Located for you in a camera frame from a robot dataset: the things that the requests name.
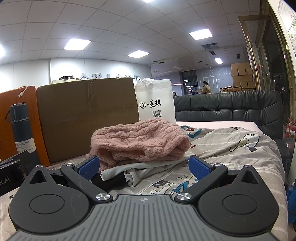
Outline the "pink knitted sweater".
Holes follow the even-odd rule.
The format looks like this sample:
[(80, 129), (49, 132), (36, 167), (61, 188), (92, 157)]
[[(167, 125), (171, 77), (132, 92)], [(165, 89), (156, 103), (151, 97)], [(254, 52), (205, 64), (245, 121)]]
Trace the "pink knitted sweater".
[(185, 131), (163, 118), (96, 130), (87, 157), (97, 156), (100, 170), (152, 161), (177, 161), (191, 146)]

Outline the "white folded garment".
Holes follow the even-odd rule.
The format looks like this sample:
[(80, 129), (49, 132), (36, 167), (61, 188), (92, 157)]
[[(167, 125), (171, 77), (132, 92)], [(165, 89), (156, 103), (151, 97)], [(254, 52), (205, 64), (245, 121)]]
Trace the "white folded garment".
[(135, 187), (144, 178), (169, 170), (180, 163), (188, 161), (192, 154), (192, 152), (187, 151), (181, 159), (175, 161), (150, 161), (120, 165), (100, 171), (99, 174), (103, 181), (110, 181), (120, 177), (123, 178), (123, 182), (128, 186)]

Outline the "brown cardboard box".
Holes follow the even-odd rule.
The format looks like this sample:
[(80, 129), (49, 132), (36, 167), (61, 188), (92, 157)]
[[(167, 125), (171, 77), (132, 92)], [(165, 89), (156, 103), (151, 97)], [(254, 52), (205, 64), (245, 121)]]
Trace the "brown cardboard box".
[(133, 78), (41, 86), (37, 104), (50, 163), (89, 153), (91, 136), (100, 128), (139, 120)]

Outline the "dark teal vacuum bottle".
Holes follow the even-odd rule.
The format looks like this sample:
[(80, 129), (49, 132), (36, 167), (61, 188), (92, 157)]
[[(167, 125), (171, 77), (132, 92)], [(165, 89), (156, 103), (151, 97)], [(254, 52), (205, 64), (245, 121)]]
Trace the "dark teal vacuum bottle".
[(18, 153), (25, 150), (29, 151), (32, 155), (32, 165), (34, 167), (38, 165), (40, 162), (31, 130), (27, 104), (22, 102), (11, 105), (6, 113), (5, 120), (11, 123)]

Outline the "black small box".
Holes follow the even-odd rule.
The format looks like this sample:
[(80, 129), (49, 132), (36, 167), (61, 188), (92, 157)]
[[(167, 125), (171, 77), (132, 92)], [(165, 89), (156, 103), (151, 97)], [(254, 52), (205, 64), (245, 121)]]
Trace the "black small box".
[(25, 150), (1, 162), (1, 196), (22, 185), (24, 179), (34, 167), (31, 162), (31, 156), (31, 153)]

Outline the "white paper shopping bag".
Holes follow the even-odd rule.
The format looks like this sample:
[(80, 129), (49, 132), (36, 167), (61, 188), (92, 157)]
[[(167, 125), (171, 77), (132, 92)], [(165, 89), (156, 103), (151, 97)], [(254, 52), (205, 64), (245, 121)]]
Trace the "white paper shopping bag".
[(169, 79), (145, 78), (134, 88), (141, 121), (163, 118), (171, 123), (176, 122), (173, 90)]

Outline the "black leather sofa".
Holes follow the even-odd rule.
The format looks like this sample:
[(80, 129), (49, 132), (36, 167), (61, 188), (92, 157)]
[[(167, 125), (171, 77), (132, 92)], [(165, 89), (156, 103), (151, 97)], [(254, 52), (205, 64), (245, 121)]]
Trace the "black leather sofa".
[(254, 90), (174, 97), (176, 121), (252, 121), (272, 139), (282, 139), (280, 94)]

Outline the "orange board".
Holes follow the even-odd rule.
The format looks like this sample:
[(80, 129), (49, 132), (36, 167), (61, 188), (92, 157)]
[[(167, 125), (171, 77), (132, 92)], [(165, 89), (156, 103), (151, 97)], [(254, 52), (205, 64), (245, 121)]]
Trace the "orange board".
[(33, 156), (34, 165), (50, 165), (35, 86), (23, 86), (1, 93), (1, 160), (25, 150)]

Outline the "stacked cardboard boxes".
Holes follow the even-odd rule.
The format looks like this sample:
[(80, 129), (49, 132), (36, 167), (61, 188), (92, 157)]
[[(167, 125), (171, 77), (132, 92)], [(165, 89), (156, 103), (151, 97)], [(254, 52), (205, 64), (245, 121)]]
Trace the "stacked cardboard boxes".
[(232, 85), (221, 89), (221, 92), (240, 92), (255, 90), (253, 69), (249, 62), (230, 64)]

